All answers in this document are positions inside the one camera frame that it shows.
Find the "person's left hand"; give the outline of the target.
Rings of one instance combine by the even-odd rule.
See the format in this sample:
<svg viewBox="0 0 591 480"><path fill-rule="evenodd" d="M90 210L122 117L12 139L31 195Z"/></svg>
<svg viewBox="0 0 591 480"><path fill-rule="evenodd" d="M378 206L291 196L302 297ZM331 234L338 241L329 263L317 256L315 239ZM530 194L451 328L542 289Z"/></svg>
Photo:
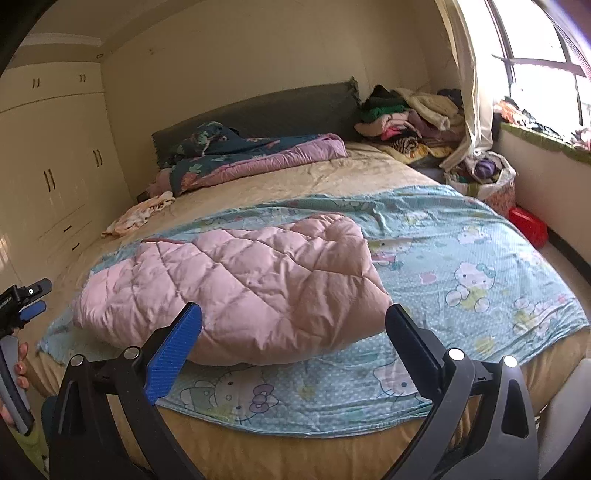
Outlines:
<svg viewBox="0 0 591 480"><path fill-rule="evenodd" d="M19 362L19 343L14 336L1 339L1 401L8 411L13 426L23 435L28 435L34 426L34 417L25 390L18 385L15 365Z"/></svg>

